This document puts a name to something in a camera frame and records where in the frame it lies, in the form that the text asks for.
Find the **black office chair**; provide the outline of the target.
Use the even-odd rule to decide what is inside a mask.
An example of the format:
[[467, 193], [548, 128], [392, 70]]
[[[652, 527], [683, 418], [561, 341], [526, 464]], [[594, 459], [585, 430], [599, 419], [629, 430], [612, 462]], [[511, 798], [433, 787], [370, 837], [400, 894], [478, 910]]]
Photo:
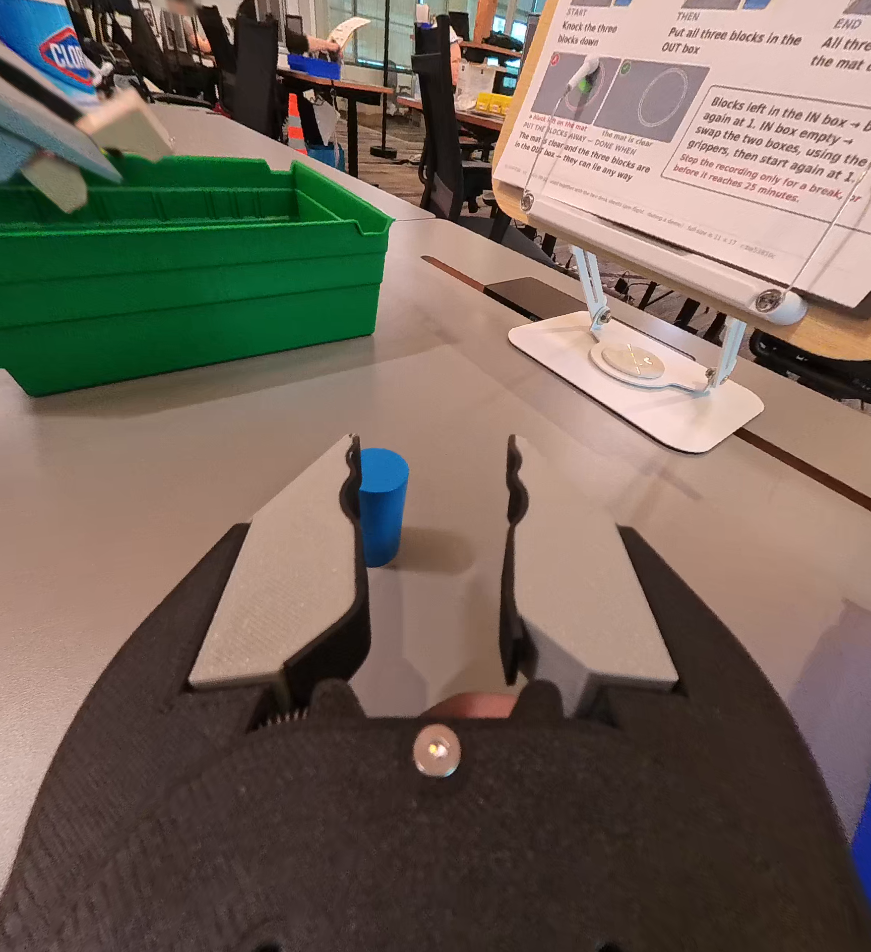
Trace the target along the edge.
[[235, 41], [229, 43], [216, 6], [199, 7], [197, 16], [215, 60], [224, 112], [240, 125], [279, 140], [275, 23], [240, 14]]
[[452, 54], [458, 43], [453, 35], [448, 14], [438, 15], [428, 27], [417, 27], [412, 66], [425, 123], [421, 207], [459, 223], [464, 208], [476, 211], [478, 199], [491, 190], [492, 167], [473, 155], [483, 142], [462, 143], [454, 106]]

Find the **white document stand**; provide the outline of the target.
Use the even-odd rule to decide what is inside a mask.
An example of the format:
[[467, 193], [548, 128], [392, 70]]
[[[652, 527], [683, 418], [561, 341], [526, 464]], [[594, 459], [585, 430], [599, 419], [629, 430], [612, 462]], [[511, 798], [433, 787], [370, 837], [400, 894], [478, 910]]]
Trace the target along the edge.
[[[564, 382], [630, 422], [656, 442], [702, 454], [751, 422], [764, 408], [751, 390], [730, 382], [747, 324], [755, 317], [785, 327], [801, 321], [798, 293], [699, 255], [598, 219], [529, 184], [520, 199], [528, 222], [569, 240], [585, 308], [510, 331], [510, 343]], [[717, 363], [704, 366], [611, 315], [597, 251], [633, 264], [667, 287], [726, 305]]]

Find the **green plastic bin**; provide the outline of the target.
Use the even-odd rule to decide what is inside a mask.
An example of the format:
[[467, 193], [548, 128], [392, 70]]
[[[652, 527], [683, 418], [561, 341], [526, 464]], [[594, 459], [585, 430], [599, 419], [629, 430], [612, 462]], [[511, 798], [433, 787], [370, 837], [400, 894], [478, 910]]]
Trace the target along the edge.
[[32, 397], [373, 334], [393, 219], [299, 162], [113, 159], [0, 184], [0, 370]]

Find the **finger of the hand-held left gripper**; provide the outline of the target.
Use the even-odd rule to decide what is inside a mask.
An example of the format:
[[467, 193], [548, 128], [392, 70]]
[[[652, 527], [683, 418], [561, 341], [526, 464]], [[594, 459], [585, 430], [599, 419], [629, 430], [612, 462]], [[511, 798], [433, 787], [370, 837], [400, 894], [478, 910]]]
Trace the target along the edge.
[[24, 178], [70, 213], [88, 201], [84, 173], [122, 180], [89, 136], [32, 98], [0, 88], [0, 184]]
[[84, 112], [53, 82], [0, 40], [0, 88], [15, 89], [85, 133], [106, 157], [128, 152], [157, 161], [172, 152], [172, 141], [156, 115], [132, 89]]

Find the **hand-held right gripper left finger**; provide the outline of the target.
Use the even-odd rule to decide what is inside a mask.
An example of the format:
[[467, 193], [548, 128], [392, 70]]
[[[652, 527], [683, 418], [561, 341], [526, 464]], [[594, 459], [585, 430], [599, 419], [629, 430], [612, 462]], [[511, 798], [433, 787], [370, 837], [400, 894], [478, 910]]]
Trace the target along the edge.
[[366, 660], [359, 452], [358, 435], [345, 435], [251, 518], [191, 688], [268, 684], [283, 700], [309, 700], [321, 681], [347, 681]]

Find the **black floor lamp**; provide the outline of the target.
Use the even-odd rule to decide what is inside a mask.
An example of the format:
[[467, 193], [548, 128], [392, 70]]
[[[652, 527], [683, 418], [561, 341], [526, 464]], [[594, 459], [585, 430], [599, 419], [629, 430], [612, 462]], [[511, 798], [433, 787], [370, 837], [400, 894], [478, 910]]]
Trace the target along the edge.
[[388, 124], [388, 103], [391, 95], [390, 90], [390, 37], [391, 37], [391, 4], [390, 0], [385, 0], [383, 12], [383, 55], [382, 55], [382, 87], [380, 94], [380, 142], [378, 145], [370, 146], [372, 157], [394, 161], [396, 158], [396, 149], [391, 148], [387, 143], [387, 124]]

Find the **disinfectant wipes canister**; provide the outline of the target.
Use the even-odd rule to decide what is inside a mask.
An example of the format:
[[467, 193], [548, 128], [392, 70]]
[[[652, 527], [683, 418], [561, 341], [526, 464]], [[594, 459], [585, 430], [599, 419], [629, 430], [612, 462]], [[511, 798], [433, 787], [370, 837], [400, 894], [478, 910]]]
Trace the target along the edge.
[[0, 1], [0, 39], [77, 105], [98, 104], [93, 71], [64, 1]]

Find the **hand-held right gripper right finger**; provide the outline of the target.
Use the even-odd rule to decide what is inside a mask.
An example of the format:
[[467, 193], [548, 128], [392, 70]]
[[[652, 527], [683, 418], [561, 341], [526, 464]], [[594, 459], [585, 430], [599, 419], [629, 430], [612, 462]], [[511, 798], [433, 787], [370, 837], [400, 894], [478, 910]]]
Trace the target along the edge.
[[589, 713], [607, 686], [669, 693], [679, 675], [614, 519], [518, 435], [505, 483], [506, 684], [553, 684], [567, 715]]

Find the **black desk grommet cover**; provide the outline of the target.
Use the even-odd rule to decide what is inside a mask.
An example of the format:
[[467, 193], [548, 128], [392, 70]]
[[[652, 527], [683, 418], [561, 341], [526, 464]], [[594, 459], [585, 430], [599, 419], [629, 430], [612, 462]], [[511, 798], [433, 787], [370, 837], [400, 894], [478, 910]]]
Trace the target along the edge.
[[587, 313], [587, 305], [583, 299], [561, 292], [533, 277], [488, 284], [482, 291], [490, 299], [505, 305], [531, 322], [579, 311]]

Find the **blue wooden cylinder block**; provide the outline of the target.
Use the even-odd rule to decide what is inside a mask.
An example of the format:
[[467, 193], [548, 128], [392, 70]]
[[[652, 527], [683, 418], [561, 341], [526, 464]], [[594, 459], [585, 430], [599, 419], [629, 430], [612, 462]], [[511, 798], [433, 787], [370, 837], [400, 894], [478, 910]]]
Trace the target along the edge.
[[410, 476], [407, 461], [391, 449], [360, 451], [360, 525], [368, 567], [382, 567], [398, 554]]

